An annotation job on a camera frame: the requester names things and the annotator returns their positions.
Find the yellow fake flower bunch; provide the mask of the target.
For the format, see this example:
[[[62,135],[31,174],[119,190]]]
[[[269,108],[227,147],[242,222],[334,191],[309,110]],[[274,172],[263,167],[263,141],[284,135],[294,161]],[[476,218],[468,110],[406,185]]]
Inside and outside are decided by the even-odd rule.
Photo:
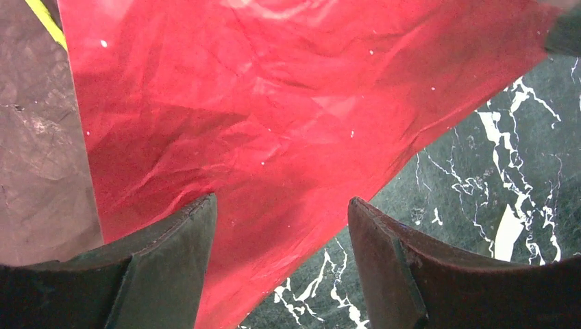
[[[68,51],[64,32],[56,23],[56,20],[50,13],[48,7],[41,0],[26,0],[25,2],[42,23],[52,39],[65,51]]]

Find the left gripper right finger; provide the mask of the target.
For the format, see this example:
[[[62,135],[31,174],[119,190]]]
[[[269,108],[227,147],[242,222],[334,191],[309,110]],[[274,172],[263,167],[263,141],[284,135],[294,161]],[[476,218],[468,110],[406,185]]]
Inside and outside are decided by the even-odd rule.
[[[439,241],[355,197],[348,227],[372,328],[579,328],[580,257],[521,265]]]

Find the red wrapping paper sheet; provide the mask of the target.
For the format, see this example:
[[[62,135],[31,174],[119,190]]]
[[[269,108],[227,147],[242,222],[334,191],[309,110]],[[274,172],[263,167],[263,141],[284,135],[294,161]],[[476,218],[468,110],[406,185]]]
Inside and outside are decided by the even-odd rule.
[[[66,260],[199,196],[195,325],[233,328],[545,57],[540,1],[1,2],[1,262]]]

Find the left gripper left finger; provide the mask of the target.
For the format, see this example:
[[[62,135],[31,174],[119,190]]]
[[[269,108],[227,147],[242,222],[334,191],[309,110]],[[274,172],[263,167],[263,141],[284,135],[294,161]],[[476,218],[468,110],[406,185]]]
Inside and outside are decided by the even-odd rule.
[[[217,223],[204,195],[68,261],[1,266],[2,328],[192,328]]]

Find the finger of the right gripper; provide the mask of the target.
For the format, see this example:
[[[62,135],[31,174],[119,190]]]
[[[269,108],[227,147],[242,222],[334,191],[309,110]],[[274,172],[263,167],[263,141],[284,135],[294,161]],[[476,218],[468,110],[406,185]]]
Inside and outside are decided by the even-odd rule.
[[[545,39],[550,54],[580,57],[580,2],[551,2],[562,10]]]

